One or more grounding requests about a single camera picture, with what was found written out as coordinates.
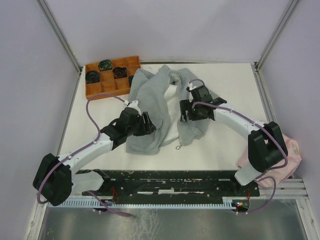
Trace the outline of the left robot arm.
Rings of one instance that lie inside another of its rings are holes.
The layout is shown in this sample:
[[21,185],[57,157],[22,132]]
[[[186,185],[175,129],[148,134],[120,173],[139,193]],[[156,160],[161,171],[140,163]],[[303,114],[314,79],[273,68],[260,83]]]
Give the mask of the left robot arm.
[[96,191],[106,195],[111,189],[111,183],[101,170],[80,170],[97,157],[106,154],[124,144],[128,137],[150,135],[156,130],[147,112],[139,112],[132,107],[126,107],[120,116],[98,131],[97,136],[71,152],[60,156],[49,153],[40,163],[33,180],[37,190],[37,201],[45,201],[58,206],[69,196],[82,194],[86,191]]

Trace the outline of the grey zip jacket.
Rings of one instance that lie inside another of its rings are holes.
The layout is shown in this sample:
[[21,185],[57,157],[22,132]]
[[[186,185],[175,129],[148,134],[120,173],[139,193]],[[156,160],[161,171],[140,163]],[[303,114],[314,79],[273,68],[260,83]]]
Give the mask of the grey zip jacket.
[[161,147],[175,140],[188,146],[206,134],[209,119],[180,121],[180,101],[188,100],[190,95],[188,84],[200,86],[201,80],[187,68],[172,70],[163,65],[155,74],[144,69],[135,72],[128,101],[137,101],[140,110],[148,112],[156,130],[149,135],[128,137],[127,153],[156,155]]

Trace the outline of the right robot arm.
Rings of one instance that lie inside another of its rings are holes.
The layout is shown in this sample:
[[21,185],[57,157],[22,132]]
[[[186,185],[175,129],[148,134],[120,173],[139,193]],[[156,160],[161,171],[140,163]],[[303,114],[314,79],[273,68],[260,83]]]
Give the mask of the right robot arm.
[[229,183],[231,193],[242,195],[248,184],[270,170],[288,165],[288,150],[280,126],[271,121],[264,123],[250,119],[236,111],[221,97],[213,97],[205,85],[187,85],[189,98],[180,101],[180,120],[210,119],[222,123],[247,140],[248,163],[234,175]]

